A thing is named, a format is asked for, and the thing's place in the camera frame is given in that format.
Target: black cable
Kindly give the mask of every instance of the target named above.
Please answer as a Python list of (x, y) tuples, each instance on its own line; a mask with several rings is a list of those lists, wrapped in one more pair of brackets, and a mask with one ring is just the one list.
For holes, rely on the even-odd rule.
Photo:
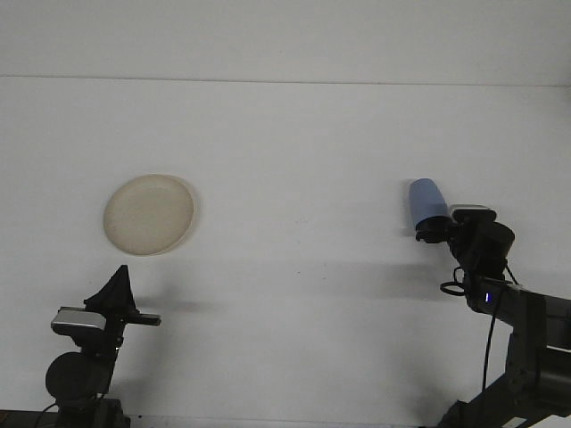
[(42, 420), (42, 417), (46, 414), (46, 412), (52, 408), (53, 406), (57, 406), (57, 403), (54, 404), (50, 404), (48, 407), (46, 407), (44, 410), (42, 410), (40, 412), (40, 414), (37, 416), (36, 422), (34, 423), (34, 428), (37, 428), (39, 426), (39, 421)]
[[(508, 271), (509, 276), (511, 276), (511, 279), (514, 282), (514, 284), (519, 285), (519, 283), (517, 282), (516, 278), (514, 277), (514, 274), (511, 272), (511, 269), (509, 268), (508, 265), (506, 265), (506, 270)], [(476, 418), (476, 423), (474, 426), (477, 426), (479, 424), (480, 419), (482, 418), (482, 414), (484, 413), (485, 387), (486, 387), (487, 378), (488, 378), (488, 366), (489, 366), (489, 362), (490, 362), (490, 349), (492, 348), (493, 328), (496, 325), (496, 319), (498, 317), (498, 311), (500, 310), (500, 305), (501, 305), (501, 297), (503, 296), (503, 292), (505, 290), (506, 290), (506, 286), (504, 285), (503, 287), (501, 287), (500, 293), (498, 294), (498, 300), (496, 300), (496, 304), (493, 307), (492, 321), (490, 322), (490, 330), (488, 331), (488, 340), (485, 344), (484, 373), (482, 375), (482, 392), (481, 392), (481, 398), (480, 398), (480, 406), (478, 409), (478, 416)]]
[(462, 269), (462, 267), (460, 267), (460, 266), (454, 268), (454, 271), (452, 272), (452, 278), (454, 279), (454, 281), (449, 281), (448, 283), (440, 284), (440, 291), (441, 292), (445, 292), (446, 294), (449, 294), (450, 296), (465, 296), (466, 295), (466, 291), (464, 290), (462, 283), (456, 277), (456, 272), (458, 272), (461, 269)]
[(462, 266), (454, 268), (454, 271), (452, 272), (452, 277), (454, 278), (455, 283), (459, 283), (458, 278), (456, 277), (456, 272), (458, 272), (459, 270), (462, 270)]
[(514, 277), (514, 274), (511, 273), (511, 269), (509, 268), (508, 265), (506, 265), (506, 270), (509, 273), (509, 276), (511, 276), (511, 280), (514, 282), (515, 285), (519, 285), (519, 282), (516, 281), (516, 278)]

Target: beige plate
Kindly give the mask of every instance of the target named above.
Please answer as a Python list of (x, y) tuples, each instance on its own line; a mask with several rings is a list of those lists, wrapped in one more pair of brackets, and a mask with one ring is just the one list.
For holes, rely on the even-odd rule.
[(141, 176), (107, 202), (103, 228), (120, 250), (149, 256), (170, 250), (185, 236), (194, 215), (193, 198), (181, 180)]

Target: white backdrop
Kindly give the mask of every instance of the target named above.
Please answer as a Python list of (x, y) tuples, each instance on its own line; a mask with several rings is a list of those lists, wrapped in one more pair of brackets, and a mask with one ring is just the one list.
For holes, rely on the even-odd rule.
[(4, 0), (0, 75), (571, 85), (568, 0)]
[[(0, 78), (1, 406), (50, 401), (74, 349), (55, 311), (127, 263), (163, 316), (126, 331), (111, 394), (130, 414), (434, 424), (477, 394), (489, 318), (438, 291), (454, 265), (413, 239), (407, 183), (495, 208), (520, 282), (571, 298), (570, 115), (564, 88)], [(103, 208), (153, 172), (200, 215), (131, 257)]]

